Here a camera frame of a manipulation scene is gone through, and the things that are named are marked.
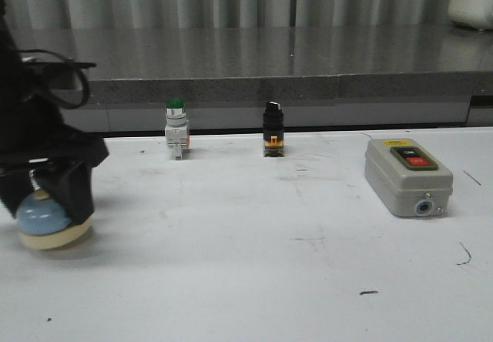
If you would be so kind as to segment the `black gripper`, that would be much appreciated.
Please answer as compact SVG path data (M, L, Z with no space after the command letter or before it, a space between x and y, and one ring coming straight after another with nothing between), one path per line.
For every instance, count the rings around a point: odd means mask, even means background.
M91 62L76 62L55 52L48 61L26 58L1 22L1 201L15 217L33 192L29 172L42 161L41 187L65 210L74 225L93 213L92 168L107 156L104 140L69 126L61 111L84 106L91 96L84 73Z

